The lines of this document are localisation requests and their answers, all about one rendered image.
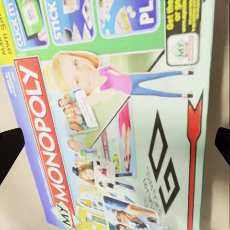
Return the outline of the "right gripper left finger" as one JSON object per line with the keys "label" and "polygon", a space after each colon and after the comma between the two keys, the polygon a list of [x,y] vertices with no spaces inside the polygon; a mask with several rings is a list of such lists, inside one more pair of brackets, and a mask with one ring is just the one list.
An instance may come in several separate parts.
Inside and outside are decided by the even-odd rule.
{"label": "right gripper left finger", "polygon": [[0,133],[0,185],[25,146],[20,127]]}

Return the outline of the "board game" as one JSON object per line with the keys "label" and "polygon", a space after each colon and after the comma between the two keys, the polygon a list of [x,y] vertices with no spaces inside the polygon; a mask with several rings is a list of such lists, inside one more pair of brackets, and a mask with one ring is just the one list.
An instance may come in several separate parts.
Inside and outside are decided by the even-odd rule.
{"label": "board game", "polygon": [[46,222],[200,230],[215,0],[0,0],[0,69]]}

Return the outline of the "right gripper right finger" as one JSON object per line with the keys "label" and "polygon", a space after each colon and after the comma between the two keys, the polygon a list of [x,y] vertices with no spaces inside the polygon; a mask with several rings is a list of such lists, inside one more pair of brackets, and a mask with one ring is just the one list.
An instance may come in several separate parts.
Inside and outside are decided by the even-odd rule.
{"label": "right gripper right finger", "polygon": [[223,127],[218,129],[215,145],[230,166],[230,129]]}

